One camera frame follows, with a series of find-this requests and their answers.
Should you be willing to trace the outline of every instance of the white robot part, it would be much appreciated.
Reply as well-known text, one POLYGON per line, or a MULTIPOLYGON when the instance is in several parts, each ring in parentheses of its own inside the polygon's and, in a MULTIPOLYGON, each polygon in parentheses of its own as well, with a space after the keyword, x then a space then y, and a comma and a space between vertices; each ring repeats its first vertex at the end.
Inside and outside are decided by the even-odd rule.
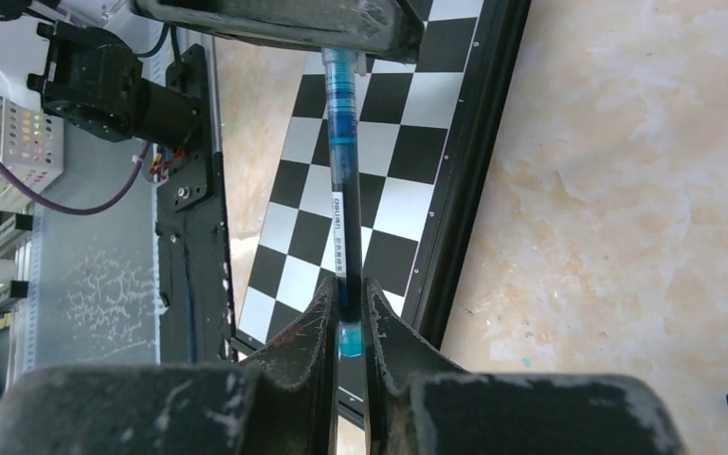
POLYGON ((31 16, 0 22, 0 96, 31 111, 41 110, 40 93, 27 87, 27 77, 46 71, 49 42, 37 34, 44 23, 31 16))

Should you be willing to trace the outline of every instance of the blue pen end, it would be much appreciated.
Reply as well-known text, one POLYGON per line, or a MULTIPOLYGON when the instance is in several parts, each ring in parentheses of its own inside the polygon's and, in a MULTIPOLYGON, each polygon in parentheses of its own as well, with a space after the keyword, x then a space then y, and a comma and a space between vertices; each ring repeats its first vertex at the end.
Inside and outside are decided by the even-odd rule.
POLYGON ((345 357, 358 357, 364 354, 361 324, 339 324, 339 353, 345 357))

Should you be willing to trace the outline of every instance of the black cable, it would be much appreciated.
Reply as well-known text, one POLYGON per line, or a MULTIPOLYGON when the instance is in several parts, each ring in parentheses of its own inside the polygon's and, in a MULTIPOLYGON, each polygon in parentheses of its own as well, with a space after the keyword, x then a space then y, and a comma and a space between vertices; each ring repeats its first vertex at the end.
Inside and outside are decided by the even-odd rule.
POLYGON ((147 59, 156 55, 157 52, 160 52, 160 49, 163 48, 163 44, 166 43, 166 37, 169 35, 169 30, 171 28, 172 27, 168 24, 163 24, 163 28, 160 30, 160 37, 157 38, 157 43, 155 43, 155 47, 146 52, 136 53, 136 57, 138 57, 139 59, 147 59))
POLYGON ((172 52, 174 53, 174 63, 182 64, 183 55, 180 53, 180 42, 177 40, 177 27, 169 28, 169 34, 172 35, 172 52))

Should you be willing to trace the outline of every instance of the checkerboard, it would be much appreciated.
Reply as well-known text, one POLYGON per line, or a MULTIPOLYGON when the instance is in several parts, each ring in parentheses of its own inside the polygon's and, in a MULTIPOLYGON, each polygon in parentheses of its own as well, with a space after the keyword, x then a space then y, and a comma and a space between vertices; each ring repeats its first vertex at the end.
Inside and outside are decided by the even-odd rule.
MULTIPOLYGON (((397 314, 424 264, 424 230, 449 158, 446 142, 483 0, 409 0, 426 21, 417 64, 368 61, 356 77, 364 276, 376 278, 397 314)), ((258 347, 306 309, 334 276, 324 67, 308 58, 283 145, 237 337, 258 347)))

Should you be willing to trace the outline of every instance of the black square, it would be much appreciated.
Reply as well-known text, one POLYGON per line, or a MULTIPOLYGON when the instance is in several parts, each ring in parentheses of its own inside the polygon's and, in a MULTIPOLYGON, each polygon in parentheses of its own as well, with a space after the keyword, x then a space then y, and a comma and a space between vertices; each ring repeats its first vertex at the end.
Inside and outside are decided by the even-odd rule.
POLYGON ((289 256, 302 259, 309 264, 322 264, 325 242, 331 231, 331 219, 308 211, 297 213, 297 223, 291 236, 289 256))
POLYGON ((364 276, 378 280, 384 290, 403 296, 416 251, 417 242, 374 230, 364 260, 364 276))
POLYGON ((272 202, 298 209, 302 199, 302 190, 305 188, 305 179, 308 177, 308 168, 304 163, 281 160, 275 182, 272 185, 272 202))
POLYGON ((413 74, 373 74, 361 107, 361 121, 400 123, 413 74))
POLYGON ((305 74, 300 81, 293 117, 322 118, 325 115, 325 75, 305 74))
POLYGON ((361 226, 372 228, 375 224, 375 215, 378 214, 378 204, 384 192, 386 177, 361 173, 359 182, 361 187, 361 226))
POLYGON ((429 22, 420 48, 418 73, 461 73, 473 42, 476 18, 429 22))
POLYGON ((252 271, 249 273, 249 287, 258 289, 269 297, 277 297, 285 262, 285 254, 258 245, 252 271))
POLYGON ((420 16, 420 19, 423 21, 428 20, 428 17, 431 14, 431 5, 433 3, 433 0, 409 0, 409 4, 412 8, 414 8, 414 11, 417 12, 417 15, 420 16))
POLYGON ((300 316, 302 316, 301 312, 275 300, 275 309, 272 310, 272 319, 269 321, 269 332, 266 333, 266 342, 276 337, 300 316))
POLYGON ((331 146, 328 138, 328 120, 323 120, 319 127, 319 136, 317 137, 317 145, 314 146, 314 156, 311 158, 311 164, 319 166, 331 166, 331 146))
POLYGON ((336 272, 332 272, 331 270, 325 270, 324 268, 321 268, 319 270, 319 277, 317 278, 317 285, 314 287, 314 291, 317 291, 317 288, 319 288, 319 285, 322 284, 322 282, 325 281, 326 278, 335 278, 336 272))
POLYGON ((433 185, 446 136, 447 130, 441 128, 401 125, 389 177, 433 185))

